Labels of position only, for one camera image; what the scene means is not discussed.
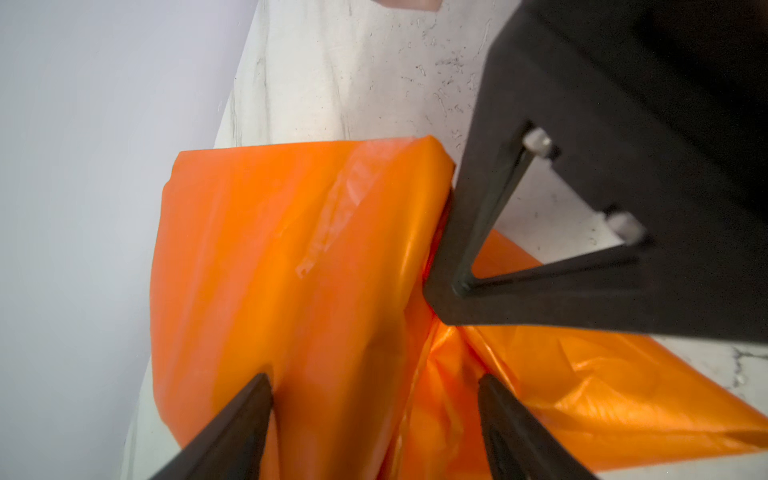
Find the white wall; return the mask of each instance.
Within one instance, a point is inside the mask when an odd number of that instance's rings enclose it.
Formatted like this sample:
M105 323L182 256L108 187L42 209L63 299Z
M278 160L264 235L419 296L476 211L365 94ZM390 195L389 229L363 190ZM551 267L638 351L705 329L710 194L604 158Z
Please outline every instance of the white wall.
M110 478L161 189L209 148L256 0L0 2L0 478Z

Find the orange plastic bag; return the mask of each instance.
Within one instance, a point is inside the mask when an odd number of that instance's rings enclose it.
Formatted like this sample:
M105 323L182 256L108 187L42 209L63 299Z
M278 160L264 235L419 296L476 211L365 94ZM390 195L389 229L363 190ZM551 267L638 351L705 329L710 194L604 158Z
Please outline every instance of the orange plastic bag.
M177 441L266 371L262 478L490 478L493 372L592 469L768 445L768 419L646 337L443 326L422 280L452 172L432 137L180 154L151 282ZM494 233L474 268L535 264Z

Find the black metal frame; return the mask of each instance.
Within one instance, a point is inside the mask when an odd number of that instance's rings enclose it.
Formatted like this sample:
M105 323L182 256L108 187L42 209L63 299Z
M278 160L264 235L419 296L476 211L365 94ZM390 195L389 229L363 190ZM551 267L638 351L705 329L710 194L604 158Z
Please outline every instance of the black metal frame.
M663 3L526 2L496 38L425 284L443 322L768 343L768 124L644 43L644 18ZM577 194L632 213L650 239L477 279L472 263L530 163L522 138L534 126Z
M270 380L260 373L152 480L257 480L271 410Z
M480 379L478 408L494 480L596 480L493 375Z

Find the crumpled plastic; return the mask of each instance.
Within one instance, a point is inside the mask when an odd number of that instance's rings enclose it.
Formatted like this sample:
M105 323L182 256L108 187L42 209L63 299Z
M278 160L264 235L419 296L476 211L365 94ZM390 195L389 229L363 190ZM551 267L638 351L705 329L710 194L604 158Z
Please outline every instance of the crumpled plastic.
M766 417L648 337L440 323L422 283L453 168L432 137L179 155L151 335L180 445L267 372L261 478L490 478L491 372L594 471L768 446ZM473 270L535 265L492 232Z

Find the plastic bag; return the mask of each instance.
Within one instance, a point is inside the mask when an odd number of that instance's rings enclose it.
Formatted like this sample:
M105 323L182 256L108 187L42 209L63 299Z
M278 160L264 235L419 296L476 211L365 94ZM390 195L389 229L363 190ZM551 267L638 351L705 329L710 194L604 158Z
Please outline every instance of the plastic bag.
M180 154L151 281L177 441L266 371L262 478L490 478L493 372L594 470L768 445L768 419L647 337L443 326L422 281L452 172L432 137ZM536 264L493 233L473 268Z

